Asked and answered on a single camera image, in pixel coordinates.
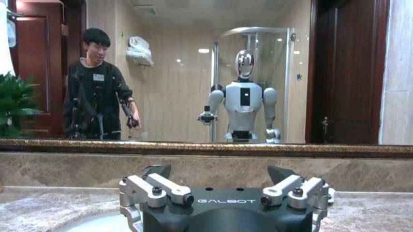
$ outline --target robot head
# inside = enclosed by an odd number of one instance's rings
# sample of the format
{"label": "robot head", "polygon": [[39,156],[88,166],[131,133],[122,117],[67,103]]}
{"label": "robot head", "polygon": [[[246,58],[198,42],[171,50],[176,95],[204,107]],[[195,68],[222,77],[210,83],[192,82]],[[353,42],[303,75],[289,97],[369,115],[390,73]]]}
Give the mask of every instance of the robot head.
{"label": "robot head", "polygon": [[247,50],[240,50],[235,57],[235,71],[238,77],[247,80],[252,74],[254,55]]}

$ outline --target black sweatshirt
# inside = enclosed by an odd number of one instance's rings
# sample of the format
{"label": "black sweatshirt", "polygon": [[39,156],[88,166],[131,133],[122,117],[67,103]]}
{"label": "black sweatshirt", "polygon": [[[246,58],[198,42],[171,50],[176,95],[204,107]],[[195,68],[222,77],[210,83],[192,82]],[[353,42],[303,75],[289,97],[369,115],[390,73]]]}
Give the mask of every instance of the black sweatshirt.
{"label": "black sweatshirt", "polygon": [[105,61],[93,68],[84,67],[79,61],[69,65],[68,73],[63,108],[67,137],[71,133],[73,98],[79,99],[80,133],[87,138],[99,138],[97,113],[103,115],[104,133],[120,133],[118,97],[127,102],[132,95],[120,70]]}

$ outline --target wooden door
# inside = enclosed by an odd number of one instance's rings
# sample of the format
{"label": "wooden door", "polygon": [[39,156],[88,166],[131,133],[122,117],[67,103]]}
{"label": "wooden door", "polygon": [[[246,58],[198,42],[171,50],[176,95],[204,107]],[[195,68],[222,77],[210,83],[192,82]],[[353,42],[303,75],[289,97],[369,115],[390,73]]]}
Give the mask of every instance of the wooden door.
{"label": "wooden door", "polygon": [[387,12],[387,0],[319,1],[311,142],[377,144]]}
{"label": "wooden door", "polygon": [[19,75],[35,77],[39,109],[43,111],[28,124],[36,137],[63,135],[63,74],[61,74],[61,5],[59,3],[17,4],[25,17],[16,20]]}

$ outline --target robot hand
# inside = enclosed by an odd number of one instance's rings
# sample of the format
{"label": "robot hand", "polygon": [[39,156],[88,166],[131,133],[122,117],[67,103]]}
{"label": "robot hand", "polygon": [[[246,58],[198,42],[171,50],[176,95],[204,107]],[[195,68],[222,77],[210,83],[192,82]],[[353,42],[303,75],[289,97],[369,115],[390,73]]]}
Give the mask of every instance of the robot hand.
{"label": "robot hand", "polygon": [[279,139],[282,137],[279,130],[278,129],[266,129],[266,142],[269,144],[278,144],[279,143]]}
{"label": "robot hand", "polygon": [[218,120],[218,116],[210,112],[208,105],[204,106],[204,111],[198,116],[198,121],[202,121],[204,125],[210,125],[212,121]]}

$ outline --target sink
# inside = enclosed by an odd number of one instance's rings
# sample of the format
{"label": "sink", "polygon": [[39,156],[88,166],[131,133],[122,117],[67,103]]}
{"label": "sink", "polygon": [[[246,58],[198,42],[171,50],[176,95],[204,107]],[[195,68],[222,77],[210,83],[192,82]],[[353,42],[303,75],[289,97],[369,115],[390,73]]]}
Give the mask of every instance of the sink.
{"label": "sink", "polygon": [[119,213],[112,212],[81,219],[71,223],[59,232],[131,232],[127,218]]}

